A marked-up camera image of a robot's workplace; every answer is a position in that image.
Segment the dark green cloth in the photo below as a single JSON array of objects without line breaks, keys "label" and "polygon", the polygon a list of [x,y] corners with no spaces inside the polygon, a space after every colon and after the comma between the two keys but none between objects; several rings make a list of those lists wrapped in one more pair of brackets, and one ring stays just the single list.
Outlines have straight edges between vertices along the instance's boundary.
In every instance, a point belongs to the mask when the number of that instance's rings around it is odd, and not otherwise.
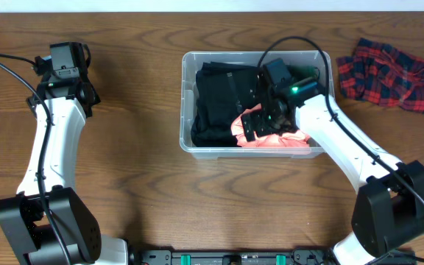
[{"label": "dark green cloth", "polygon": [[313,66],[287,66],[287,69],[294,78],[295,82],[299,82],[307,78],[318,80],[320,76],[320,70]]}]

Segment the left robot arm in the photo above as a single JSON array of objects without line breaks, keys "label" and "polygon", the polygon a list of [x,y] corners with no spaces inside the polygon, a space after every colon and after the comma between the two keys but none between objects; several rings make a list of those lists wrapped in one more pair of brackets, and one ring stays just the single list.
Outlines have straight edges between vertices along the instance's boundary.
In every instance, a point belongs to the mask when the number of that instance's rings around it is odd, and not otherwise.
[{"label": "left robot arm", "polygon": [[28,168],[0,200],[0,226],[20,264],[128,264],[127,242],[102,235],[75,189],[77,147],[100,98],[88,79],[91,54],[78,42],[36,57],[42,78],[27,104],[37,120]]}]

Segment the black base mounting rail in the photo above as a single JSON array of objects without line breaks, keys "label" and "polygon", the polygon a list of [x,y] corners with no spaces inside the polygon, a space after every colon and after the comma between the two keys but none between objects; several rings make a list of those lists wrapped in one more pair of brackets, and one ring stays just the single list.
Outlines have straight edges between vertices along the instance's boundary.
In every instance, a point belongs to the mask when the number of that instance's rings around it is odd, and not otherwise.
[{"label": "black base mounting rail", "polygon": [[289,252],[178,252],[144,250],[129,256],[133,265],[337,265],[331,250]]}]

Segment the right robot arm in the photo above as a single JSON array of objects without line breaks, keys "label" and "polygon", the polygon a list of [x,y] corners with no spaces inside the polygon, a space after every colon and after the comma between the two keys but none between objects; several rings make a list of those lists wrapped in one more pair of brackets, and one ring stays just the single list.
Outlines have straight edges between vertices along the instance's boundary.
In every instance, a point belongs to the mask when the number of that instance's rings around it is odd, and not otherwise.
[{"label": "right robot arm", "polygon": [[363,133],[338,109],[328,91],[310,76],[296,81],[281,60],[262,65],[258,110],[241,116],[248,142],[283,144],[306,133],[344,172],[357,194],[352,231],[333,249],[338,264],[370,264],[424,235],[424,166],[403,163]]}]

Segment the large black garment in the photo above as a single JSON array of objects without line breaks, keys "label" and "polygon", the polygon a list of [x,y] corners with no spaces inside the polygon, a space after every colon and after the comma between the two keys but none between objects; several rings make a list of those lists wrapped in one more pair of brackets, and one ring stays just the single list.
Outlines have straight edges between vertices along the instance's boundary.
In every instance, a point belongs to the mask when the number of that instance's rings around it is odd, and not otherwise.
[{"label": "large black garment", "polygon": [[191,127],[192,143],[196,147],[237,147],[237,139],[231,132],[235,118],[234,113],[198,107]]}]

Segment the red plaid flannel shirt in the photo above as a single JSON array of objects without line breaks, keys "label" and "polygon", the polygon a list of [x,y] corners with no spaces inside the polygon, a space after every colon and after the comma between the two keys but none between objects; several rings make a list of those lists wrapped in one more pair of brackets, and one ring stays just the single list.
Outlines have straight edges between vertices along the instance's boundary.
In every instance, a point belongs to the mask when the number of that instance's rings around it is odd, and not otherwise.
[{"label": "red plaid flannel shirt", "polygon": [[424,58],[362,38],[336,63],[344,97],[424,114]]}]

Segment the clear plastic storage bin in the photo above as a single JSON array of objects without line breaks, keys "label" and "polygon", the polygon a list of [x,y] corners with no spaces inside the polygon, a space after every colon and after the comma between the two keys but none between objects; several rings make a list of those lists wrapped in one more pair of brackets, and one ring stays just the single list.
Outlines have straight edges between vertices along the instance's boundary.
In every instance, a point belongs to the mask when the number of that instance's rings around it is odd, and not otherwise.
[{"label": "clear plastic storage bin", "polygon": [[[243,147],[196,147],[191,140],[191,128],[197,116],[199,91],[196,73],[203,63],[217,62],[240,66],[257,66],[264,52],[187,52],[182,58],[181,108],[179,143],[183,151],[196,159],[217,158],[315,158],[325,154],[325,150],[314,140],[309,139],[309,148],[243,148]],[[291,66],[313,66],[320,70],[319,83],[325,81],[325,67],[317,50],[273,51],[267,53],[262,63],[281,58]]]}]

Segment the pink garment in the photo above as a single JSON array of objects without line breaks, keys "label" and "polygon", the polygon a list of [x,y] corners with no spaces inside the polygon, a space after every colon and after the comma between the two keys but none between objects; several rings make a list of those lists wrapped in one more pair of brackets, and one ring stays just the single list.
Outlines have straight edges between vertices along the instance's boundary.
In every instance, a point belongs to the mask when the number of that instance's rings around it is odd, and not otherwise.
[{"label": "pink garment", "polygon": [[282,135],[272,134],[258,137],[254,133],[255,140],[248,141],[245,136],[244,126],[241,121],[242,115],[236,118],[231,124],[230,130],[236,137],[237,145],[244,148],[308,148],[308,141],[311,138],[306,133],[298,130],[297,132],[285,132]]}]

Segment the black cloth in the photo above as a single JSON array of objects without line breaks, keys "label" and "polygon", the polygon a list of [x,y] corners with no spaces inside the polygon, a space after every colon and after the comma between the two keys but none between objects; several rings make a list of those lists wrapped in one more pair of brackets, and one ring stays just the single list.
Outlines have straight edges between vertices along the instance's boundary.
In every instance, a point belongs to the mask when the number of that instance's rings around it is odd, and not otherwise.
[{"label": "black cloth", "polygon": [[258,104],[257,73],[254,66],[203,63],[196,73],[199,99],[213,114],[234,119]]}]

